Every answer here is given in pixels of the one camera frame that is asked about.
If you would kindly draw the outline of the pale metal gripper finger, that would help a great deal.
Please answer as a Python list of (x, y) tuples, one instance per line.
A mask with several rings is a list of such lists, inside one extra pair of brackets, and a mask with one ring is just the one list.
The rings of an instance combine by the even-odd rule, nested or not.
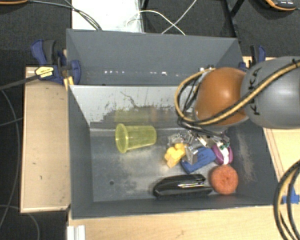
[(175, 133), (167, 138), (168, 146), (174, 146), (175, 144), (187, 144), (191, 135), (186, 133)]
[(189, 164), (194, 165), (198, 161), (198, 152), (197, 148), (187, 145), (185, 147), (186, 161)]

